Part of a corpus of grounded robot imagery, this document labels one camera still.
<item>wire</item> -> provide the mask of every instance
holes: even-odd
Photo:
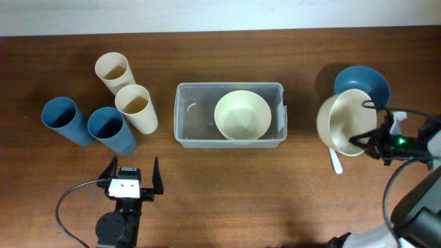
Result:
[[[57,207],[55,208],[55,218],[57,218],[57,222],[58,222],[58,225],[60,226],[61,230],[63,230],[63,231],[69,236],[69,237],[71,237],[73,240],[77,241],[78,243],[82,244],[82,245],[83,245],[84,247],[86,247],[86,248],[90,248],[90,247],[89,247],[86,243],[84,243],[82,240],[80,240],[79,238],[77,238],[77,237],[75,237],[73,234],[71,234],[71,233],[70,233],[70,232],[64,227],[63,223],[61,223],[60,216],[59,216],[59,208],[60,208],[60,204],[61,204],[61,202],[64,200],[64,198],[65,198],[66,196],[68,196],[68,194],[72,193],[74,190],[76,190],[76,189],[78,189],[78,188],[80,188],[80,187],[82,187],[82,186],[84,186],[84,185],[88,185],[88,184],[90,184],[90,183],[98,183],[98,182],[103,182],[103,181],[106,181],[106,180],[109,180],[109,179],[108,179],[108,178],[105,178],[105,179],[91,180],[91,181],[88,181],[88,182],[85,182],[85,183],[81,183],[81,184],[79,184],[79,185],[73,187],[72,189],[67,190],[67,192],[64,193],[64,194],[61,196],[60,200],[59,200],[58,203],[57,203]]]
[[[397,170],[392,174],[391,178],[389,179],[389,182],[387,182],[387,186],[386,186],[386,189],[384,190],[384,194],[383,194],[383,206],[382,206],[383,218],[384,218],[384,221],[386,222],[387,229],[391,232],[393,238],[397,242],[398,248],[401,248],[400,238],[398,237],[397,233],[393,230],[392,222],[391,222],[391,219],[389,218],[389,212],[387,211],[387,200],[389,197],[389,191],[391,190],[395,179],[407,166],[409,166],[415,162],[418,162],[418,161],[426,161],[426,160],[432,161],[434,159],[440,159],[440,158],[439,157],[432,157],[432,156],[412,158],[411,160],[408,160],[408,161],[404,162],[401,166],[399,166],[399,168],[397,168]]]
[[[373,106],[365,105],[365,103],[373,103]],[[407,113],[411,113],[411,114],[419,114],[419,115],[425,116],[427,118],[431,118],[431,119],[441,123],[441,118],[438,118],[438,117],[433,116],[431,114],[424,113],[423,111],[419,111],[419,110],[407,110],[407,109],[400,109],[400,108],[394,108],[394,107],[383,107],[383,106],[376,105],[375,102],[372,100],[364,101],[362,106],[365,108],[373,109],[373,110],[401,111],[401,112],[407,112]]]

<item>plastic cup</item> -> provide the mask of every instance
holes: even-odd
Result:
[[[136,84],[129,61],[118,52],[101,56],[95,63],[95,73],[113,94],[126,85]]]
[[[387,106],[391,100],[391,88],[379,72],[367,66],[351,66],[341,71],[334,83],[334,94],[358,89],[368,94],[376,103]]]
[[[72,99],[57,97],[43,108],[41,120],[46,127],[63,135],[72,142],[86,146],[95,141],[89,134],[88,122]]]
[[[366,100],[371,98],[363,91],[347,90],[322,104],[317,115],[317,130],[328,147],[347,156],[357,156],[364,152],[352,145],[349,139],[377,128],[376,111],[362,106]]]
[[[226,139],[255,140],[267,132],[271,110],[256,93],[236,90],[219,100],[214,109],[214,121]]]
[[[123,115],[113,107],[95,111],[88,122],[90,134],[104,145],[121,155],[131,154],[136,140]]]
[[[127,85],[115,96],[116,108],[142,134],[151,134],[158,127],[158,118],[149,92],[141,85]]]

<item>sticker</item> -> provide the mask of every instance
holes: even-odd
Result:
[[[123,168],[121,168],[121,170],[125,171],[125,172],[135,172],[137,170],[137,168],[123,167]]]

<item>beige bowl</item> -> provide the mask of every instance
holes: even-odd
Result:
[[[371,100],[368,94],[354,89],[336,94],[322,104],[317,115],[317,130],[328,147],[348,156],[364,152],[349,139],[377,128],[376,111],[362,106],[366,100]]]
[[[271,110],[256,93],[236,90],[219,100],[214,121],[221,134],[230,140],[255,140],[268,130]]]

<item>cup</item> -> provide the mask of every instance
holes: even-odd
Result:
[[[113,94],[126,85],[136,84],[129,61],[118,52],[101,56],[95,63],[95,73]]]
[[[367,66],[351,66],[341,71],[334,83],[334,94],[350,89],[362,90],[381,106],[391,100],[391,88],[379,72]]]
[[[327,99],[317,115],[317,130],[322,141],[330,148],[347,156],[362,154],[363,149],[352,145],[352,136],[364,134],[377,128],[376,111],[362,106],[371,100],[361,90],[347,90]]]
[[[123,115],[113,107],[95,111],[88,122],[90,134],[104,145],[121,155],[131,154],[136,140]]]
[[[80,146],[87,146],[95,141],[88,132],[88,122],[72,99],[57,97],[43,108],[41,120],[46,127],[63,135]]]
[[[158,119],[149,92],[141,85],[127,85],[115,96],[116,108],[142,134],[151,134]]]

